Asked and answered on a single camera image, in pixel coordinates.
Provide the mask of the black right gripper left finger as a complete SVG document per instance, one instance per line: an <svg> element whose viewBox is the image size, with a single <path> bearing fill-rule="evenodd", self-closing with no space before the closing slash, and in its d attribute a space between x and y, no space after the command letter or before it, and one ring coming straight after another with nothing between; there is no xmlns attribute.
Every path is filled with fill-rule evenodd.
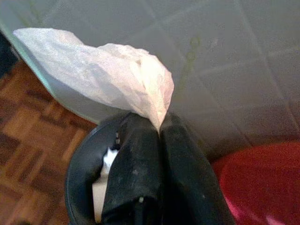
<svg viewBox="0 0 300 225"><path fill-rule="evenodd" d="M104 225L162 223L162 165L157 130L129 114L118 130L120 150L109 172L102 211Z"/></svg>

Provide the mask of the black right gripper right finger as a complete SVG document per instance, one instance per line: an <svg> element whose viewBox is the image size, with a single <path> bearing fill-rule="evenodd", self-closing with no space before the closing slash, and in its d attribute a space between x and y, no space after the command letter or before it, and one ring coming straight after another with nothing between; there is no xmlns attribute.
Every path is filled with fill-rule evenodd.
<svg viewBox="0 0 300 225"><path fill-rule="evenodd" d="M165 225L233 225L213 169L177 115L160 129L165 172Z"/></svg>

